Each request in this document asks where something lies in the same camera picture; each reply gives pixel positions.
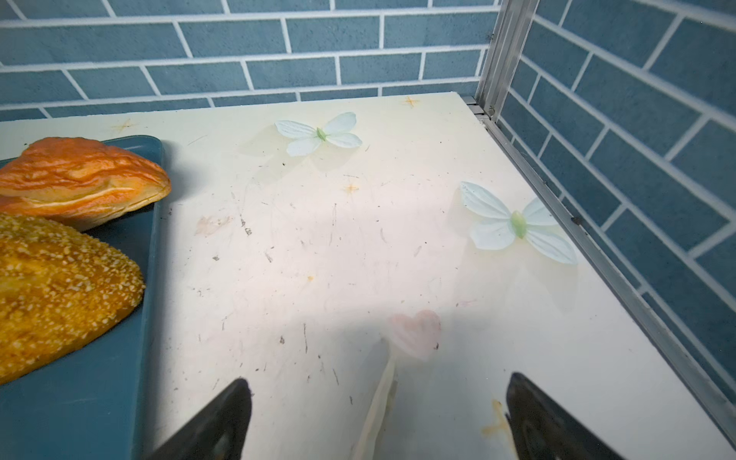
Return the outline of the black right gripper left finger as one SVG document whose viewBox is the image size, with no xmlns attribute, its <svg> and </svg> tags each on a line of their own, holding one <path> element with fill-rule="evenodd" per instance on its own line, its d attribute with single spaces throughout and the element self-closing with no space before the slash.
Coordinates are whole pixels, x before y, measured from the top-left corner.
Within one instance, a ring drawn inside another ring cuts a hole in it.
<svg viewBox="0 0 736 460">
<path fill-rule="evenodd" d="M 248 382 L 235 379 L 148 459 L 239 460 L 251 414 Z"/>
</svg>

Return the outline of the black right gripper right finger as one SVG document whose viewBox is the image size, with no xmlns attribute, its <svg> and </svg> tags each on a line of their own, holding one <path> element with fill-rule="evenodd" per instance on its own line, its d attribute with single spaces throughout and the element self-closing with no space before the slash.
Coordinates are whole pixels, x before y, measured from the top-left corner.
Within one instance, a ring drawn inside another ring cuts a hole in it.
<svg viewBox="0 0 736 460">
<path fill-rule="evenodd" d="M 517 456 L 521 459 L 622 460 L 525 375 L 511 375 L 506 393 Z"/>
</svg>

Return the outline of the steel tongs with white tips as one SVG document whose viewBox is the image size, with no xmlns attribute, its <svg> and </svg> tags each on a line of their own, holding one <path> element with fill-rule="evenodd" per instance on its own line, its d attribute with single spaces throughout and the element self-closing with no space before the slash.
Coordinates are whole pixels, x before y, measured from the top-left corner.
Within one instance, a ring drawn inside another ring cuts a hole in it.
<svg viewBox="0 0 736 460">
<path fill-rule="evenodd" d="M 353 460 L 372 460 L 374 458 L 381 427 L 391 399 L 395 374 L 396 358 L 391 356 L 381 374 L 381 380 L 367 412 L 360 438 L 356 443 Z"/>
</svg>

